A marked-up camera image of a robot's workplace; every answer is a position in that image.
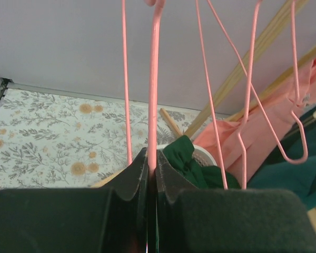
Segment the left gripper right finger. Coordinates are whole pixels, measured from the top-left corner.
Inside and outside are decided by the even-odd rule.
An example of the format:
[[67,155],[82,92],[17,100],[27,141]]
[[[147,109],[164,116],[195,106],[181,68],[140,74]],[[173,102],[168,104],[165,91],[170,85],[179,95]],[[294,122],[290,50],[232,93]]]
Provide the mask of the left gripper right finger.
[[157,152],[160,252],[316,252],[316,233],[287,190],[199,189]]

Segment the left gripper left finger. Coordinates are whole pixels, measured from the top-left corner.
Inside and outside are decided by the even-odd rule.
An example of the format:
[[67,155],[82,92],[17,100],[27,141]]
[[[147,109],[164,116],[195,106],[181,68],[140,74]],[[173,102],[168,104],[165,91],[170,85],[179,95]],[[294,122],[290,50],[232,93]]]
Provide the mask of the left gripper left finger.
[[99,188],[0,190],[0,252],[145,252],[146,149]]

